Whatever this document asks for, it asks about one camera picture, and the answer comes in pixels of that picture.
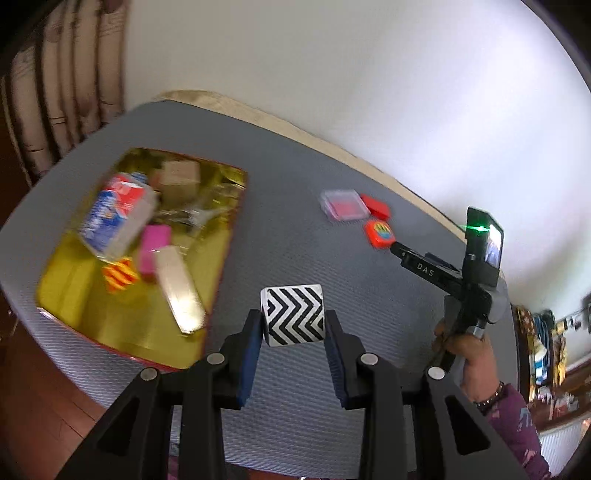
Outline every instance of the purple sleeve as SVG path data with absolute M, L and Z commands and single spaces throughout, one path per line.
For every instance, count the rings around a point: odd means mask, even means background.
M 512 385 L 505 386 L 501 399 L 492 406 L 486 419 L 509 446 L 531 480 L 550 478 L 550 468 L 542 457 L 540 439 L 530 411 Z

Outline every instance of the metal screw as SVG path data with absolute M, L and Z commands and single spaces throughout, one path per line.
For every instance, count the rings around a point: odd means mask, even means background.
M 361 355 L 361 363 L 365 365 L 375 365 L 378 363 L 378 356 L 373 353 L 364 353 Z
M 221 353 L 210 353 L 207 356 L 207 363 L 210 365 L 219 365 L 222 364 L 223 361 L 226 359 Z
M 427 375 L 433 380 L 442 380 L 445 377 L 445 370 L 440 367 L 431 367 L 427 370 Z
M 155 368 L 144 368 L 142 372 L 139 374 L 142 380 L 146 380 L 149 382 L 158 376 L 158 371 Z

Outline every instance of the wooden floor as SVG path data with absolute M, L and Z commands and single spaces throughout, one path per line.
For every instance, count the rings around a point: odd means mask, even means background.
M 103 412 L 18 325 L 0 367 L 0 445 L 20 476 L 53 480 Z

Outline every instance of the small brown box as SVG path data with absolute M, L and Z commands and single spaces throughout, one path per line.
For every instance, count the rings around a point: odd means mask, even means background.
M 197 197 L 199 163 L 192 160 L 166 161 L 160 177 L 162 203 L 166 209 L 180 208 Z

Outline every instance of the green laser light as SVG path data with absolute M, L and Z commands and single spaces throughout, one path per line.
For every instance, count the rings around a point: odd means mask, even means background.
M 490 230 L 488 227 L 485 226 L 472 226 L 472 225 L 464 225 L 466 230 L 476 230 L 477 232 L 487 232 Z

